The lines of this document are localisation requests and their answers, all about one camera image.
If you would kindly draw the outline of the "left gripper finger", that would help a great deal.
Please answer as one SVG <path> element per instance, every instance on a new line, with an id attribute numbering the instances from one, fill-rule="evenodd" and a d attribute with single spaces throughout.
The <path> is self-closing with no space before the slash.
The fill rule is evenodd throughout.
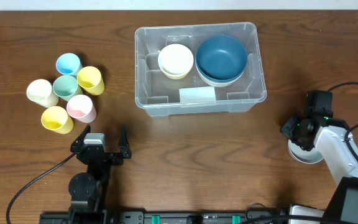
<path id="1" fill-rule="evenodd" d="M 72 153 L 80 153 L 83 150 L 85 137 L 90 131 L 91 126 L 87 124 L 82 133 L 71 144 L 70 151 Z"/>
<path id="2" fill-rule="evenodd" d="M 126 127 L 123 126 L 121 129 L 121 135 L 119 138 L 119 150 L 123 159 L 130 159 L 132 157 L 132 151 L 127 140 Z"/>

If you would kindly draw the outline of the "light grey small bowl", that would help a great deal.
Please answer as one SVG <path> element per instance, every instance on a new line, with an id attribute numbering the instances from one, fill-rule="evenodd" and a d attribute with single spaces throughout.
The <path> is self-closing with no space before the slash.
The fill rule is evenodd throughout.
<path id="1" fill-rule="evenodd" d="M 315 149 L 304 151 L 291 140 L 288 141 L 288 152 L 298 162 L 304 164 L 317 164 L 323 160 L 323 156 Z"/>

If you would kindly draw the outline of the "yellow small bowl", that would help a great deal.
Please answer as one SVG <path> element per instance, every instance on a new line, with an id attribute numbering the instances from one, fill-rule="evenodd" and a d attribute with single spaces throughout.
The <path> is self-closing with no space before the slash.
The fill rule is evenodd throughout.
<path id="1" fill-rule="evenodd" d="M 172 74 L 172 73 L 166 72 L 165 70 L 162 70 L 162 72 L 165 74 L 165 76 L 167 76 L 168 78 L 171 78 L 173 80 L 179 80 L 179 79 L 185 78 L 188 75 L 188 73 Z"/>

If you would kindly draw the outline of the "beige large bowl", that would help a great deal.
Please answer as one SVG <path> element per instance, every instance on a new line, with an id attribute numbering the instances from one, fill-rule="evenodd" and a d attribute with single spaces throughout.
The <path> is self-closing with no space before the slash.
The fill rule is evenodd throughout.
<path id="1" fill-rule="evenodd" d="M 231 84 L 233 84 L 235 81 L 237 81 L 238 79 L 240 79 L 240 77 L 242 75 L 240 75 L 239 77 L 228 81 L 228 82 L 216 82 L 216 81 L 212 81 L 210 79 L 207 78 L 207 76 L 205 76 L 200 70 L 198 70 L 199 76 L 200 78 L 207 84 L 211 85 L 211 86 L 215 86 L 215 87 L 225 87 L 225 86 L 229 86 Z"/>

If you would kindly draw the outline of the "white small bowl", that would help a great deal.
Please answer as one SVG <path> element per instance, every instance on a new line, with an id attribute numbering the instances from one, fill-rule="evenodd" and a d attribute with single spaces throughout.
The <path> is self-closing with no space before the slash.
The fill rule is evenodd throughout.
<path id="1" fill-rule="evenodd" d="M 158 55 L 158 66 L 172 74 L 189 73 L 193 67 L 194 56 L 191 50 L 181 44 L 170 44 Z"/>

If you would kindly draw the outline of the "dark blue bowl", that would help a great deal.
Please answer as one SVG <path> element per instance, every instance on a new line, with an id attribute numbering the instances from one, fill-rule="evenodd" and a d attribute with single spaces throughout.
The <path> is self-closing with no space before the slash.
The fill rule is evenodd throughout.
<path id="1" fill-rule="evenodd" d="M 212 78 L 207 76 L 206 72 L 204 72 L 201 67 L 195 63 L 197 71 L 199 72 L 199 74 L 203 77 L 205 77 L 205 79 L 211 81 L 211 82 L 216 82 L 216 83 L 228 83 L 228 82 L 233 82 L 234 80 L 237 80 L 238 78 L 240 78 L 244 72 L 246 71 L 246 68 L 248 67 L 248 65 L 246 65 L 246 67 L 243 69 L 243 71 L 240 72 L 240 74 L 236 75 L 235 77 L 232 78 L 227 78 L 227 79 L 217 79 L 217 78 Z"/>
<path id="2" fill-rule="evenodd" d="M 229 35 L 215 35 L 198 47 L 195 62 L 207 76 L 227 79 L 240 74 L 248 62 L 244 44 Z"/>

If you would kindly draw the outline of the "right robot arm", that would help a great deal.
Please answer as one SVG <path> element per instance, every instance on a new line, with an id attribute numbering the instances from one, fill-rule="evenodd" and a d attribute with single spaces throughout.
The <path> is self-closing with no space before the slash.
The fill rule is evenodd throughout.
<path id="1" fill-rule="evenodd" d="M 289 223 L 358 223 L 358 147 L 347 123 L 333 117 L 332 100 L 329 91 L 309 91 L 304 115 L 294 114 L 281 127 L 292 158 L 305 164 L 324 161 L 336 184 L 325 210 L 292 205 Z"/>

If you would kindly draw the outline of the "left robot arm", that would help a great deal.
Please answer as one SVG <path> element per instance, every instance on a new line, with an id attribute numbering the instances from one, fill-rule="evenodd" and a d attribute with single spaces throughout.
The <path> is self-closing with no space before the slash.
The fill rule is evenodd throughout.
<path id="1" fill-rule="evenodd" d="M 98 212 L 104 207 L 112 166 L 121 166 L 132 157 L 126 129 L 121 129 L 118 152 L 108 152 L 103 133 L 92 133 L 87 125 L 73 141 L 70 151 L 87 166 L 86 172 L 75 175 L 68 186 L 72 210 Z"/>

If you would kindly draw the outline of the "clear plastic storage container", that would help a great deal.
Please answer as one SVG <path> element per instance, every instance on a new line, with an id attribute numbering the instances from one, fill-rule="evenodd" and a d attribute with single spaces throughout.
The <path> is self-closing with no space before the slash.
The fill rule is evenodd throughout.
<path id="1" fill-rule="evenodd" d="M 182 79 L 168 78 L 158 55 L 170 44 L 193 53 L 206 39 L 228 35 L 247 50 L 244 73 L 225 87 L 207 84 L 196 67 Z M 135 103 L 151 117 L 173 114 L 246 112 L 267 97 L 256 26 L 251 22 L 140 27 L 135 34 Z"/>

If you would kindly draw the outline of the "yellow cup lower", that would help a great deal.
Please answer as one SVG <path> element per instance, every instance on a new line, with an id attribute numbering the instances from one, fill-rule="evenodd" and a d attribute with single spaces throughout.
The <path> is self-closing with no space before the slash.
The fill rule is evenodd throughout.
<path id="1" fill-rule="evenodd" d="M 68 134 L 74 127 L 73 120 L 66 109 L 60 106 L 47 108 L 41 116 L 44 128 L 59 134 Z"/>

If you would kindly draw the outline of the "yellow cup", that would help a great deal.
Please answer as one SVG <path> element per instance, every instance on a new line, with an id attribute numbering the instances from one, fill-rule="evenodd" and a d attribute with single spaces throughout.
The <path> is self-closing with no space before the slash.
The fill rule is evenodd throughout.
<path id="1" fill-rule="evenodd" d="M 68 134 L 74 127 L 73 120 L 66 109 L 60 106 L 47 108 L 41 116 L 44 128 L 59 134 Z"/>
<path id="2" fill-rule="evenodd" d="M 100 95 L 105 90 L 105 85 L 101 72 L 96 67 L 83 67 L 78 72 L 76 79 L 79 86 L 91 95 Z"/>

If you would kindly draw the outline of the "pink cup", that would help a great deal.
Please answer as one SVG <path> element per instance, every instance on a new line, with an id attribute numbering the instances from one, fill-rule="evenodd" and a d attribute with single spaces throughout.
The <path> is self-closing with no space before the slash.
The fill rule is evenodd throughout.
<path id="1" fill-rule="evenodd" d="M 90 97 L 76 95 L 67 103 L 67 113 L 83 123 L 90 123 L 96 119 L 97 112 Z"/>

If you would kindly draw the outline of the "green cup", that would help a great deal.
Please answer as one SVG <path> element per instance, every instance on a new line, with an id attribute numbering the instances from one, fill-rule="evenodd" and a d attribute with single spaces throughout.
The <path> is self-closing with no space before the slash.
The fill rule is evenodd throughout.
<path id="1" fill-rule="evenodd" d="M 75 77 L 62 75 L 52 85 L 53 92 L 65 101 L 69 101 L 76 95 L 82 95 L 83 91 Z"/>

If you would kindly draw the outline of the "cream white cup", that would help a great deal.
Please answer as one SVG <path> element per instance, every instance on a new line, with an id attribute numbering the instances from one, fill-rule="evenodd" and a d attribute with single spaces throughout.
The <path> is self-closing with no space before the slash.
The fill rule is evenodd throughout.
<path id="1" fill-rule="evenodd" d="M 52 84 L 45 79 L 34 80 L 26 90 L 28 99 L 46 108 L 56 106 L 59 97 L 53 92 Z"/>

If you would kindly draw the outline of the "yellow cup upper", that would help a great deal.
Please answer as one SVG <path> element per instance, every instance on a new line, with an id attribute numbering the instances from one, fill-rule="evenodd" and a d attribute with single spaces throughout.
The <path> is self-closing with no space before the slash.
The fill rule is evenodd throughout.
<path id="1" fill-rule="evenodd" d="M 76 79 L 79 86 L 91 95 L 100 95 L 105 90 L 105 85 L 101 72 L 96 67 L 83 67 L 78 72 Z"/>

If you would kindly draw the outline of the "light blue cup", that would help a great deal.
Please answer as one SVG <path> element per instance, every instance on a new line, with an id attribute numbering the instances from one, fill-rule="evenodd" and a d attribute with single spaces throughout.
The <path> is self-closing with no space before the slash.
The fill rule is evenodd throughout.
<path id="1" fill-rule="evenodd" d="M 76 77 L 83 68 L 80 58 L 73 53 L 65 53 L 57 59 L 55 67 L 62 75 Z"/>

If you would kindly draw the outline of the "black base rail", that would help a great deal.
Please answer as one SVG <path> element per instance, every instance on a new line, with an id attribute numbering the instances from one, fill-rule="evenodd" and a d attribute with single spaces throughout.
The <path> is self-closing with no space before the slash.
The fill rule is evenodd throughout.
<path id="1" fill-rule="evenodd" d="M 268 212 L 249 212 L 248 217 L 267 217 Z M 144 213 L 144 212 L 122 212 L 111 215 L 110 220 L 105 223 L 122 224 L 190 224 L 190 223 L 241 223 L 247 221 L 246 213 Z M 70 220 L 69 214 L 44 213 L 40 215 L 39 223 L 61 224 L 61 223 L 103 223 L 103 221 L 77 221 Z"/>

